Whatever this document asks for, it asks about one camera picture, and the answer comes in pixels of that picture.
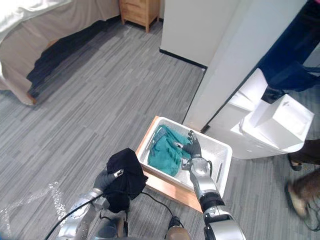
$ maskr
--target teal towel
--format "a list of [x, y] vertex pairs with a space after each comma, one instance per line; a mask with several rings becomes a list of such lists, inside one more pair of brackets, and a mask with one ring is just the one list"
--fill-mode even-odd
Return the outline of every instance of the teal towel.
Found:
[[155, 132], [150, 145], [148, 164], [174, 177], [181, 168], [181, 157], [190, 158], [190, 155], [174, 142], [186, 145], [189, 140], [165, 125], [160, 125]]

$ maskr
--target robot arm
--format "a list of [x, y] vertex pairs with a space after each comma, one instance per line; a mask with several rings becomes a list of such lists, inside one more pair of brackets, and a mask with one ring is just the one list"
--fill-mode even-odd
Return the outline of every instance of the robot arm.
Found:
[[[123, 170], [119, 170], [113, 174], [107, 174], [107, 171], [103, 170], [96, 178], [94, 188], [87, 193], [81, 194], [76, 203], [71, 207], [70, 212], [98, 197], [109, 184], [123, 173]], [[86, 240], [90, 224], [94, 220], [97, 212], [102, 209], [107, 209], [108, 207], [108, 200], [102, 196], [93, 201], [92, 204], [83, 206], [66, 219], [60, 229], [57, 240]]]
[[225, 210], [216, 183], [210, 176], [208, 162], [202, 157], [199, 141], [190, 131], [188, 133], [190, 144], [179, 145], [191, 155], [187, 162], [182, 161], [182, 170], [190, 172], [195, 195], [200, 203], [205, 222], [204, 235], [207, 240], [246, 240], [246, 237], [234, 220]]

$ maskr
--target white wall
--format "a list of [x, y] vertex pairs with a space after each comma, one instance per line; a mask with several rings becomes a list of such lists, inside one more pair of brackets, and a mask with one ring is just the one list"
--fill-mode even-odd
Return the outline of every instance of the white wall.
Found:
[[202, 129], [306, 2], [241, 0], [183, 124]]
[[241, 0], [167, 0], [160, 48], [208, 66]]
[[166, 0], [160, 0], [160, 18], [164, 19], [165, 18], [165, 4]]

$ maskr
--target wire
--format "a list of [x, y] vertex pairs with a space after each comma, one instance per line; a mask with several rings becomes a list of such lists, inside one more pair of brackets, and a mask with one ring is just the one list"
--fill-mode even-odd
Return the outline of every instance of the wire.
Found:
[[108, 216], [102, 216], [102, 215], [101, 215], [101, 212], [102, 212], [102, 210], [100, 211], [99, 219], [108, 219], [110, 222], [113, 223], [113, 221], [112, 221], [112, 219], [111, 219], [110, 217], [108, 217]]
[[206, 161], [206, 162], [210, 165], [210, 177], [212, 177], [212, 170], [213, 170], [212, 162], [211, 161]]
[[144, 192], [144, 191], [142, 191], [141, 193], [144, 194], [144, 195], [149, 196], [152, 200], [154, 200], [154, 201], [157, 202], [158, 204], [161, 204], [161, 205], [164, 206], [166, 209], [168, 209], [168, 211], [169, 211], [170, 214], [171, 214], [171, 217], [174, 216], [173, 213], [172, 213], [172, 211], [170, 210], [170, 208], [169, 208], [167, 205], [165, 205], [164, 203], [156, 200], [156, 199], [155, 199], [153, 196], [151, 196], [149, 193], [146, 193], [146, 192]]
[[179, 220], [177, 221], [180, 223], [181, 227], [185, 228], [185, 226]]
[[[149, 196], [152, 200], [154, 200], [155, 202], [157, 202], [158, 204], [161, 204], [162, 206], [164, 206], [171, 214], [171, 216], [173, 217], [173, 213], [171, 211], [171, 209], [165, 205], [164, 203], [156, 200], [153, 196], [151, 196], [149, 193], [146, 193], [146, 192], [125, 192], [125, 191], [119, 191], [119, 190], [116, 190], [116, 191], [110, 191], [110, 192], [104, 192], [104, 193], [101, 193], [100, 195], [94, 197], [93, 199], [85, 202], [84, 204], [76, 207], [75, 209], [73, 209], [71, 212], [67, 213], [66, 215], [64, 215], [54, 226], [53, 228], [50, 230], [50, 232], [46, 235], [45, 239], [44, 240], [48, 240], [49, 237], [51, 236], [51, 234], [55, 231], [55, 229], [67, 218], [69, 217], [70, 215], [72, 215], [74, 212], [78, 211], [79, 209], [81, 209], [82, 207], [86, 206], [87, 204], [90, 204], [92, 203], [94, 200], [102, 197], [103, 195], [107, 195], [107, 194], [113, 194], [113, 193], [120, 193], [120, 194], [127, 194], [127, 195], [138, 195], [138, 194], [144, 194], [144, 195], [147, 195]], [[101, 218], [103, 219], [108, 219], [111, 221], [111, 219], [107, 216], [101, 216], [101, 212], [100, 212], [100, 215], [99, 215]]]

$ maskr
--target brown pants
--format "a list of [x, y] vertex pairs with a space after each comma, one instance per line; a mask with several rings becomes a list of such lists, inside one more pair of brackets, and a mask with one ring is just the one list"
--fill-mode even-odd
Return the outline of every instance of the brown pants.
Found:
[[[306, 140], [303, 148], [289, 153], [289, 157], [295, 163], [320, 165], [320, 139]], [[306, 202], [320, 196], [320, 168], [294, 181], [292, 188]]]

